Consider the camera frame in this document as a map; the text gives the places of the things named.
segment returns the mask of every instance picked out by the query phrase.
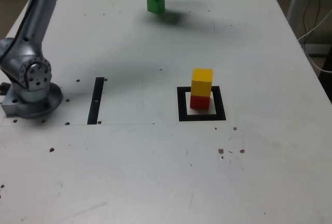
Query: black strip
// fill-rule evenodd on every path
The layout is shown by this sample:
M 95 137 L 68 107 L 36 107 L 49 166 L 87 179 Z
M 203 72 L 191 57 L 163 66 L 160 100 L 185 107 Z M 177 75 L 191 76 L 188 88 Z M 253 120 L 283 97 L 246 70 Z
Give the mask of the black strip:
M 104 77 L 97 77 L 94 83 L 93 95 L 88 116 L 88 124 L 97 124 L 100 101 L 102 99 Z
M 212 89 L 214 106 L 216 114 L 187 114 L 186 92 L 191 92 L 191 87 L 177 88 L 177 105 L 178 105 L 178 120 L 179 121 L 215 121 L 226 120 L 222 94 L 218 86 L 213 86 Z

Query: black square frame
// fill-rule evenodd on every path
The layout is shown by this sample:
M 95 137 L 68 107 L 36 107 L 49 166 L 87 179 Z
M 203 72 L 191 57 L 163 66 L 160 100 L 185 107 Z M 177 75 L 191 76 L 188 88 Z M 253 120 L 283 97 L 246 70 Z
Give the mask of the black square frame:
M 187 114 L 186 92 L 191 92 L 191 87 L 177 87 L 177 105 L 179 121 L 215 121 L 226 120 L 222 94 L 219 86 L 212 86 L 214 106 L 216 114 Z

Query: white table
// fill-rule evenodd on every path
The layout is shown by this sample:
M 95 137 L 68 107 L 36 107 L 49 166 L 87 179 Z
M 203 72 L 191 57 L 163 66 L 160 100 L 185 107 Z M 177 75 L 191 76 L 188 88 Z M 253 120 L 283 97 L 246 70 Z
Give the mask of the white table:
M 166 6 L 178 25 L 146 0 L 58 0 L 43 51 L 64 101 L 0 112 L 1 224 L 332 222 L 332 107 L 276 0 Z M 194 67 L 214 70 L 226 121 L 178 121 Z

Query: hole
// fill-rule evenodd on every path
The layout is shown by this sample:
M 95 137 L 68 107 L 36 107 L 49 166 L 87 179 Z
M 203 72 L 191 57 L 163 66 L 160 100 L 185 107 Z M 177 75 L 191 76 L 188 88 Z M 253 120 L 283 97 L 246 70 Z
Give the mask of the hole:
M 43 107 L 44 107 L 44 108 L 49 108 L 49 107 L 50 107 L 50 104 L 48 104 L 48 102 L 44 102 L 44 103 L 43 103 Z

